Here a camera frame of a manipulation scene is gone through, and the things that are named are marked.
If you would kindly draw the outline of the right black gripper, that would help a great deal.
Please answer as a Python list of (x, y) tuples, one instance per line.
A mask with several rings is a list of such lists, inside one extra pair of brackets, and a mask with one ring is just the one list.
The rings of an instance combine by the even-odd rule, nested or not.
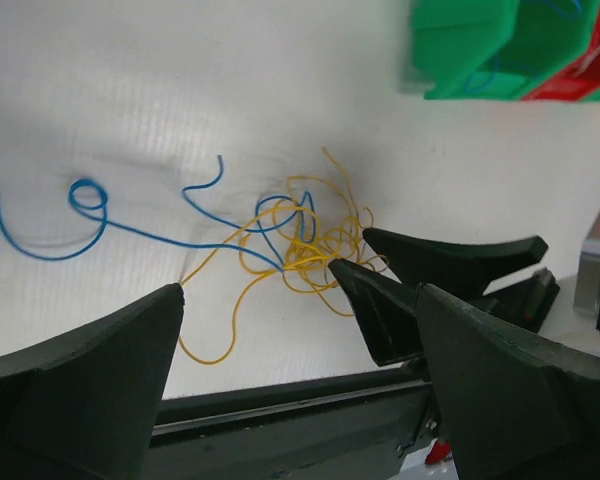
[[(549, 249), (539, 236), (497, 244), (456, 244), (367, 228), (363, 238), (405, 285), (433, 284), (459, 298), (478, 298), (491, 282), (540, 263)], [(423, 355), (415, 291), (345, 259), (328, 268), (346, 295), (367, 349), (378, 366)], [(538, 333), (560, 292), (547, 269), (470, 301), (478, 309)]]

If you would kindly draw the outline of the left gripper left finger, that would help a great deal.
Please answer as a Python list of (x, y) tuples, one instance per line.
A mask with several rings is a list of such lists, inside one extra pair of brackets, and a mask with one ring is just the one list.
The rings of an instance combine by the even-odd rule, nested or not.
[(165, 285), (0, 356), (0, 479), (136, 479), (184, 314)]

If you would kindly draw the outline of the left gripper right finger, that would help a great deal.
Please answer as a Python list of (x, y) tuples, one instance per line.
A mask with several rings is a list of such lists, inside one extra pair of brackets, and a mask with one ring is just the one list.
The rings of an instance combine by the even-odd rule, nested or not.
[(433, 286), (416, 317), (461, 479), (600, 479), (600, 358)]

